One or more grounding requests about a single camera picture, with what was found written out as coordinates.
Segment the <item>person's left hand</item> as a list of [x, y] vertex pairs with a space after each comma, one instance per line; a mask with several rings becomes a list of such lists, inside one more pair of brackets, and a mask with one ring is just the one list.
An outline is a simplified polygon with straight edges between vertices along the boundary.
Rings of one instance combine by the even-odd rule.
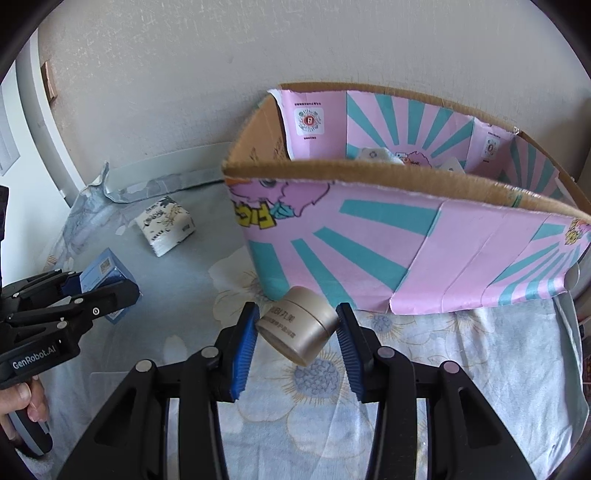
[[21, 437], [8, 415], [19, 410], [25, 410], [32, 422], [46, 422], [48, 420], [48, 402], [38, 375], [24, 383], [0, 391], [1, 427], [7, 438], [13, 443], [18, 443]]

